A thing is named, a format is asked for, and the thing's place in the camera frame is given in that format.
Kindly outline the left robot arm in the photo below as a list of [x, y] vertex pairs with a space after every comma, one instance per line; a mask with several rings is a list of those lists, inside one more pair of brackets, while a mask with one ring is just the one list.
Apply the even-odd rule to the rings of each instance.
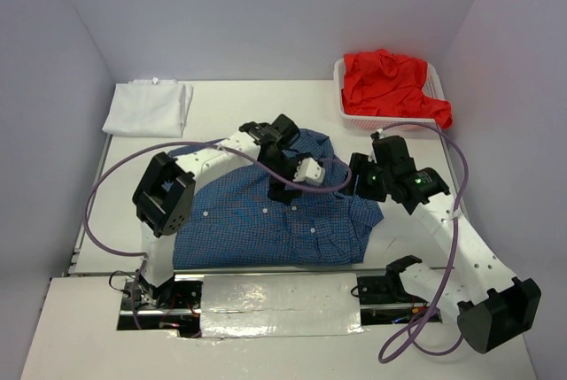
[[289, 158], [284, 154], [298, 137], [298, 126], [281, 114], [271, 123], [245, 123], [233, 135], [207, 143], [192, 154], [174, 159], [160, 152], [152, 157], [133, 196], [147, 254], [138, 280], [147, 303], [159, 308], [172, 300], [176, 233], [189, 220], [199, 190], [248, 165], [240, 153], [282, 177], [269, 181], [269, 199], [289, 205], [301, 196], [300, 190], [288, 190], [284, 184], [294, 178], [301, 160], [300, 156]]

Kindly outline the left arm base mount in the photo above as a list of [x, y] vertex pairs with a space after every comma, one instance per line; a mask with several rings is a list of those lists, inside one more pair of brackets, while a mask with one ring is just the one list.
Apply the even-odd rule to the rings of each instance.
[[180, 337], [201, 337], [202, 281], [175, 280], [170, 296], [153, 306], [140, 288], [132, 291], [133, 280], [122, 271], [113, 272], [108, 279], [110, 288], [121, 295], [118, 331], [172, 330]]

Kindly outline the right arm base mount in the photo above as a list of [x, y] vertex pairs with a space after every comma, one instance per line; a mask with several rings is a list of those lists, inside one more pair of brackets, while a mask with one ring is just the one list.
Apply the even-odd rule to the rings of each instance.
[[426, 300], [408, 294], [400, 280], [400, 274], [417, 262], [421, 260], [405, 256], [390, 263], [381, 275], [357, 277], [351, 295], [359, 301], [362, 326], [407, 324], [429, 308]]

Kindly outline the blue plaid long sleeve shirt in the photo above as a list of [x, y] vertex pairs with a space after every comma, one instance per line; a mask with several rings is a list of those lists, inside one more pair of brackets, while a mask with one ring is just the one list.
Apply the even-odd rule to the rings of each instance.
[[207, 184], [175, 239], [178, 270], [361, 263], [378, 203], [305, 193], [288, 206], [268, 198], [269, 174], [250, 165]]

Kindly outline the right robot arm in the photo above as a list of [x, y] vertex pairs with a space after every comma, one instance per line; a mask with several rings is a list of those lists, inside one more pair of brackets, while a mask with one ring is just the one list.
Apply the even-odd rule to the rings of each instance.
[[383, 275], [358, 279], [354, 295], [364, 305], [426, 302], [406, 328], [403, 349], [438, 315], [455, 322], [462, 341], [477, 353], [523, 335], [535, 320], [539, 285], [520, 279], [495, 255], [462, 215], [462, 193], [451, 193], [436, 170], [417, 169], [404, 138], [377, 131], [371, 139], [370, 155], [351, 157], [346, 194], [376, 202], [391, 198], [403, 206], [447, 255], [447, 265], [432, 269], [417, 256], [404, 256], [389, 263]]

